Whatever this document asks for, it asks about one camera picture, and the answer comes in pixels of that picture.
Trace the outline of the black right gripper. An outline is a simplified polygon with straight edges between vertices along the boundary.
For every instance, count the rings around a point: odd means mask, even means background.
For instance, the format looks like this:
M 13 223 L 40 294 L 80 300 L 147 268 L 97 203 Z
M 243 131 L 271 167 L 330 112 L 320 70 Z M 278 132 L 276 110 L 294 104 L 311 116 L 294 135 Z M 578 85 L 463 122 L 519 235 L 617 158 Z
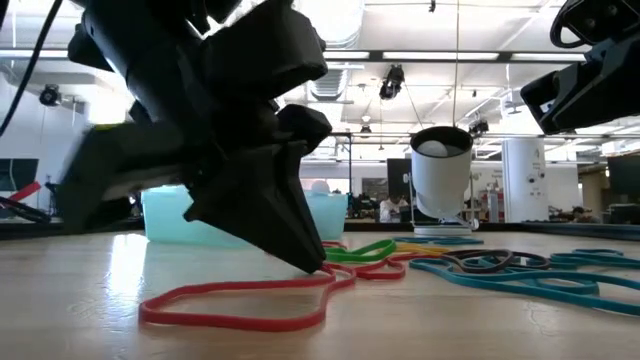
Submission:
M 586 43 L 621 37 L 640 25 L 640 0 L 576 0 L 564 22 Z M 640 32 L 595 46 L 583 62 L 527 84 L 520 95 L 547 135 L 640 116 Z

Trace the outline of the green rubber band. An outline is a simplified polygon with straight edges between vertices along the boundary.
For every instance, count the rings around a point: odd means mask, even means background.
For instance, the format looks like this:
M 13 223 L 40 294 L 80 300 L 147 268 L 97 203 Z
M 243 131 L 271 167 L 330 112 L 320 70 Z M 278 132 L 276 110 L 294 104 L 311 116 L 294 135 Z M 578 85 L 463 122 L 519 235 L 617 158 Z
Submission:
M 333 263 L 371 263 L 384 260 L 396 250 L 392 239 L 380 240 L 369 245 L 347 249 L 344 247 L 326 247 L 326 260 Z

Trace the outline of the yellow rubber band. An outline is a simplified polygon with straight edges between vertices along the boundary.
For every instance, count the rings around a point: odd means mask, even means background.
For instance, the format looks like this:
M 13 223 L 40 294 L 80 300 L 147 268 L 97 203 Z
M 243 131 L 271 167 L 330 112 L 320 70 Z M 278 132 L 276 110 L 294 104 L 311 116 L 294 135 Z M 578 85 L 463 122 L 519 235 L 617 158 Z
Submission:
M 421 244 L 397 243 L 395 252 L 438 257 L 443 253 L 449 252 L 449 249 L 444 247 L 423 246 Z

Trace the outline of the translucent green plastic bin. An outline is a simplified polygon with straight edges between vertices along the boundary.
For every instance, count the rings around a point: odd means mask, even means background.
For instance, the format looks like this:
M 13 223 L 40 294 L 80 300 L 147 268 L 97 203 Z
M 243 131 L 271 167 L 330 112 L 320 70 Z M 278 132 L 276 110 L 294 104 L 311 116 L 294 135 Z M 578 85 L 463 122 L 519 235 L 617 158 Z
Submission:
M 344 231 L 348 196 L 306 191 L 305 197 L 321 240 L 340 240 Z M 250 243 L 201 221 L 187 222 L 183 214 L 193 201 L 182 185 L 145 190 L 141 201 L 145 233 L 151 242 L 219 248 L 251 246 Z

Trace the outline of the blue rubber band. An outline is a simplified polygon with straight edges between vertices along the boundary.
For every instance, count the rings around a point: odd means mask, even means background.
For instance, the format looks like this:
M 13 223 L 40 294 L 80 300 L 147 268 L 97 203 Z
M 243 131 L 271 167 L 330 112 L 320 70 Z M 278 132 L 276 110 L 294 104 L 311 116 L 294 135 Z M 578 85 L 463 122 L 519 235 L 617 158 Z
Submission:
M 575 249 L 572 252 L 553 253 L 549 256 L 552 268 L 577 270 L 595 266 L 640 270 L 640 259 L 627 257 L 613 249 Z
M 394 237 L 396 242 L 433 245 L 481 245 L 483 240 L 465 237 Z
M 630 279 L 556 270 L 502 270 L 474 274 L 455 271 L 451 263 L 439 259 L 410 260 L 409 267 L 464 287 L 526 295 L 640 317 L 640 303 L 611 300 L 600 295 L 600 284 L 640 291 L 640 282 Z

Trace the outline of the dark grey rubber band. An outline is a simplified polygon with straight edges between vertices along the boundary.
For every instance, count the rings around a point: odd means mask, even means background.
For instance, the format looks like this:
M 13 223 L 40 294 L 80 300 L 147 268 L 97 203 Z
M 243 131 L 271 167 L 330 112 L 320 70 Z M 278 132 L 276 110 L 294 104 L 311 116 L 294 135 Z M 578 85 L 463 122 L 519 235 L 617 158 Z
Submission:
M 507 249 L 456 250 L 445 252 L 439 258 L 454 264 L 463 272 L 471 274 L 493 274 L 508 267 L 530 270 L 547 270 L 551 267 L 551 261 L 546 257 Z M 468 265 L 466 263 L 466 260 L 469 259 L 482 260 L 484 258 L 487 258 L 489 265 Z

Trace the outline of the black monitor screen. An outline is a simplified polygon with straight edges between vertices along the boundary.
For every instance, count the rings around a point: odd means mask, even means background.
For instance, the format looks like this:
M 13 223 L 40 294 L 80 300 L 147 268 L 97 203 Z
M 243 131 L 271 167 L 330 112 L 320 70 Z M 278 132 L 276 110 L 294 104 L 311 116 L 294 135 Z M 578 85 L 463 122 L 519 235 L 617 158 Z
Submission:
M 640 154 L 609 157 L 607 165 L 611 222 L 640 225 Z
M 0 159 L 0 192 L 15 192 L 33 183 L 38 159 Z
M 408 199 L 409 187 L 408 182 L 404 181 L 404 176 L 411 172 L 411 160 L 407 158 L 388 159 L 386 166 L 389 194 Z

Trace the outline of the white round column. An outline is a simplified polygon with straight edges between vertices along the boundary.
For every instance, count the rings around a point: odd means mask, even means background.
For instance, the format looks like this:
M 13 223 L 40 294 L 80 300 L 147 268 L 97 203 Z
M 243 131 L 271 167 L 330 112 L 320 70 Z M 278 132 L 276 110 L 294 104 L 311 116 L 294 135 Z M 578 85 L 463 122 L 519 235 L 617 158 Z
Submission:
M 544 143 L 541 138 L 512 138 L 502 144 L 505 221 L 543 221 L 548 215 Z

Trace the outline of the person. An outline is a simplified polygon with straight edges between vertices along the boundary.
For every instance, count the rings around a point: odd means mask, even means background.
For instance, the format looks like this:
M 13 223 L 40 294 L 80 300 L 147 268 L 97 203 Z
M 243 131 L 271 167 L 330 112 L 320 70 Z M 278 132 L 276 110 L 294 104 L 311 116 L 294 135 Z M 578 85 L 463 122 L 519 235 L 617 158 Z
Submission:
M 600 223 L 600 219 L 594 216 L 590 211 L 587 211 L 581 206 L 574 207 L 572 210 L 574 223 Z
M 407 208 L 409 203 L 401 195 L 390 195 L 380 202 L 379 222 L 397 223 L 401 220 L 401 211 Z

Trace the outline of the black overhead crossbeam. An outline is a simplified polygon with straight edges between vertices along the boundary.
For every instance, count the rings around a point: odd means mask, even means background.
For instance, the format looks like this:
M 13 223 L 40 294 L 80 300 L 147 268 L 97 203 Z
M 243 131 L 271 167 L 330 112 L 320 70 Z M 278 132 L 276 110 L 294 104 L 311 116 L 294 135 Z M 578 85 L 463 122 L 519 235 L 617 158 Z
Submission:
M 0 61 L 28 61 L 33 49 L 0 47 Z M 536 52 L 536 51 L 391 51 L 391 50 L 326 50 L 324 59 L 327 63 L 459 63 L 459 64 L 571 64 L 585 61 L 580 52 Z M 216 58 L 228 58 L 234 62 L 258 62 L 266 56 L 258 55 L 215 55 Z M 45 48 L 40 51 L 39 59 L 43 61 L 71 61 L 64 48 Z

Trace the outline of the red tag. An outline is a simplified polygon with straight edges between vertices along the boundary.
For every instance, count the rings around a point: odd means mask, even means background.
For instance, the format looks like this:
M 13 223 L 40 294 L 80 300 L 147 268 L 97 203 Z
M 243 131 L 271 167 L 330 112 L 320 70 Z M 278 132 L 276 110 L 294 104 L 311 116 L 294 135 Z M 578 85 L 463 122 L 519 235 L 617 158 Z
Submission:
M 41 185 L 39 182 L 33 182 L 29 185 L 26 185 L 24 188 L 18 190 L 9 196 L 9 199 L 12 201 L 20 202 L 29 196 L 37 193 L 41 189 Z

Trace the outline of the silver ventilation duct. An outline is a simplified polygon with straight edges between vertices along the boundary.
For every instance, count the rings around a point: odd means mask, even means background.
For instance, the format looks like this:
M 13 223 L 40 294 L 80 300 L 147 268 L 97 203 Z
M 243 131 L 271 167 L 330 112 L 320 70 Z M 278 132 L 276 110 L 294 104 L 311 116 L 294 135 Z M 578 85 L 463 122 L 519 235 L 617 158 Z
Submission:
M 327 50 L 356 47 L 363 23 L 365 0 L 296 0 L 296 9 L 309 18 Z M 354 66 L 327 61 L 328 72 L 310 84 L 318 101 L 337 101 L 344 93 Z

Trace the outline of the black metal table frame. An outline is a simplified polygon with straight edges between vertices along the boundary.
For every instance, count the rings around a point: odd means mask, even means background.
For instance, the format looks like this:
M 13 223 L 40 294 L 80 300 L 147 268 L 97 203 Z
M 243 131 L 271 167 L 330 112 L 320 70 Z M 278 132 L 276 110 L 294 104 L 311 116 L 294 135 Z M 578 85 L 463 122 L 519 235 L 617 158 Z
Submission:
M 412 231 L 412 228 L 408 223 L 348 222 L 344 226 L 344 231 L 409 232 Z M 640 225 L 553 222 L 481 223 L 478 232 L 528 232 L 640 242 Z M 61 223 L 0 223 L 0 241 L 66 235 L 78 235 L 78 232 L 65 230 Z

